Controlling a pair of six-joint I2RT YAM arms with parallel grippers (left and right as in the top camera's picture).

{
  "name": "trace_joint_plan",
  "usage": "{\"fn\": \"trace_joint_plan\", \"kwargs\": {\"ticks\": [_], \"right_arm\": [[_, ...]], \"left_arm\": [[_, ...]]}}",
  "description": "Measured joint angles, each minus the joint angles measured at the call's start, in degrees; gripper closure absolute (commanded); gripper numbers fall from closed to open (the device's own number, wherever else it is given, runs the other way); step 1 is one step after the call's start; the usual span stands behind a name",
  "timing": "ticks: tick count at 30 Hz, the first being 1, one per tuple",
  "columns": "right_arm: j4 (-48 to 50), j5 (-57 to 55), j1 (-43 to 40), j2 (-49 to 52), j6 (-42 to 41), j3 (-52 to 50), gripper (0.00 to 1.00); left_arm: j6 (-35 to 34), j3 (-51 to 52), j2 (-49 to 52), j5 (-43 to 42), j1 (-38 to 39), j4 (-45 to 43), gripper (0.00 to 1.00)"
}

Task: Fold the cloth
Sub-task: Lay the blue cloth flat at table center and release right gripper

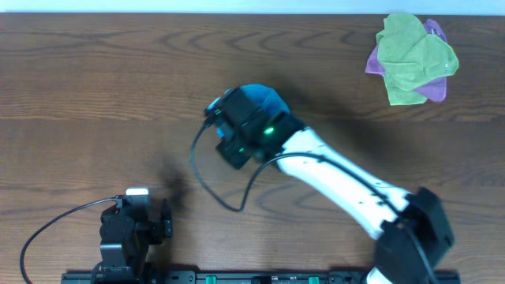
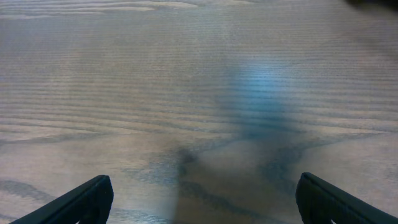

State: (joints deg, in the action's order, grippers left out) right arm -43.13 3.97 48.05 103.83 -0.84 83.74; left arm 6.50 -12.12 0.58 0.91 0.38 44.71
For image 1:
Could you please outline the blue microfiber cloth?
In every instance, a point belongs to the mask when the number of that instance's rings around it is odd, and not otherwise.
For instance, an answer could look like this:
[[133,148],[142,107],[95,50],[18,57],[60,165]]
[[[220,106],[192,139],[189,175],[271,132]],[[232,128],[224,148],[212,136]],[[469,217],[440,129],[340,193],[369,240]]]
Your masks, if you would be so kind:
[[271,117],[281,112],[290,113],[290,108],[274,88],[263,84],[245,84],[239,88]]

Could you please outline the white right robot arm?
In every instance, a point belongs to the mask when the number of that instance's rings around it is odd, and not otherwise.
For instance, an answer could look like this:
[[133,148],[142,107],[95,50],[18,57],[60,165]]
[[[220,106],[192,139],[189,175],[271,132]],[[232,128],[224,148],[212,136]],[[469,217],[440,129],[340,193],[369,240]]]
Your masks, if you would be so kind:
[[250,192],[270,165],[313,187],[350,215],[375,240],[367,283],[441,283],[435,268],[455,242],[440,198],[427,188],[411,193],[340,155],[263,85],[232,88],[204,110],[202,130],[216,128],[217,152],[234,169],[260,161]]

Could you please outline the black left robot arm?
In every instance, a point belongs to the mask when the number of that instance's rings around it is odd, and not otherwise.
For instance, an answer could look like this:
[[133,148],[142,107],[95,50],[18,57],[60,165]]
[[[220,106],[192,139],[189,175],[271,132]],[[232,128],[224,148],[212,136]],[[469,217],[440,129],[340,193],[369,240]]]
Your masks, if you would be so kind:
[[120,195],[101,214],[102,261],[91,273],[91,283],[151,283],[158,280],[146,263],[150,245],[161,245],[173,236],[171,209],[162,202],[158,219],[149,218],[148,195]]

